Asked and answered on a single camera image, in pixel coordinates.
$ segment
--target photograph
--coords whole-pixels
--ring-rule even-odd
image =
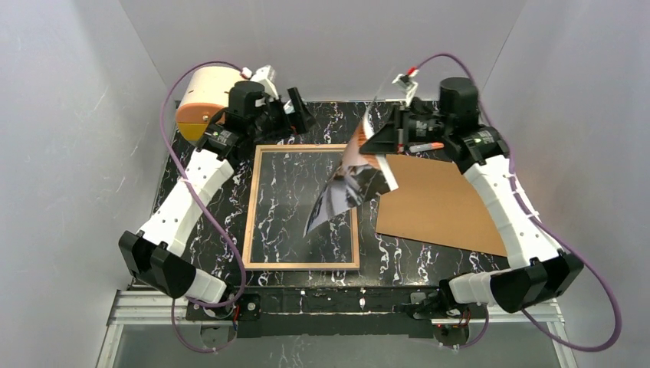
[[[340,213],[397,189],[384,155],[359,154],[359,148],[373,135],[368,121],[371,107],[363,115],[343,151],[341,162],[314,203],[304,235]]]

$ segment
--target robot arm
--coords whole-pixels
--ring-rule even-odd
[[[509,149],[491,126],[480,125],[478,90],[467,78],[448,78],[440,84],[437,109],[412,93],[417,84],[400,75],[395,82],[407,93],[389,121],[359,151],[364,154],[403,153],[409,145],[442,142],[445,153],[476,189],[504,242],[510,268],[463,274],[443,280],[437,293],[407,308],[412,313],[445,312],[463,304],[499,305],[514,313],[560,296],[575,280],[583,263],[567,254],[530,218],[532,209],[517,178],[510,173]],[[514,180],[512,189],[510,181]],[[532,213],[519,206],[518,194]]]
[[[305,133],[314,125],[315,119],[296,88],[289,90],[290,100],[282,104],[273,77],[273,69],[266,66],[250,80],[234,84],[228,92],[228,107],[209,119],[196,142],[185,168],[188,179],[176,183],[165,202],[136,234],[123,233],[119,246],[132,276],[173,298],[222,301],[229,286],[181,259],[187,238],[202,214],[187,185],[208,205],[233,175],[234,168],[251,157],[256,143]],[[190,86],[186,95],[211,87],[200,86],[195,80]]]

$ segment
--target cardboard sheet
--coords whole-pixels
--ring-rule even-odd
[[[402,155],[386,158],[399,188],[379,200],[378,233],[506,256],[481,197],[455,164]]]

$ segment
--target white wall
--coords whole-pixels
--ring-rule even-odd
[[[165,88],[120,3],[2,2],[0,366],[94,366],[150,213]]]
[[[433,51],[463,58],[482,86],[525,3],[120,1],[168,87],[180,71],[216,58],[253,70],[271,64],[282,94],[298,87],[308,100],[372,99],[393,67],[391,81]],[[450,61],[427,66],[420,95],[437,96],[438,82],[457,73]],[[385,87],[380,97],[403,95]]]
[[[580,366],[647,366],[650,321],[650,5],[528,2],[484,89],[543,220],[612,283],[620,341]],[[575,343],[602,343],[612,312],[588,271],[561,297]]]

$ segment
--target wooden picture frame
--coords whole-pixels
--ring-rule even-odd
[[[345,144],[294,144],[294,145],[258,145],[255,151],[253,175],[251,181],[251,197],[248,201],[248,217],[246,220],[246,231],[244,247],[242,249],[242,260],[247,270],[282,270],[282,271],[327,271],[327,270],[358,270],[359,259],[359,231],[356,209],[350,210],[350,233],[351,233],[351,262],[334,263],[298,263],[298,262],[253,262],[251,253],[253,247],[253,236],[255,227],[255,215],[257,213],[258,190],[260,171],[262,167],[263,154],[266,152],[287,152],[287,153],[331,153],[345,150]]]

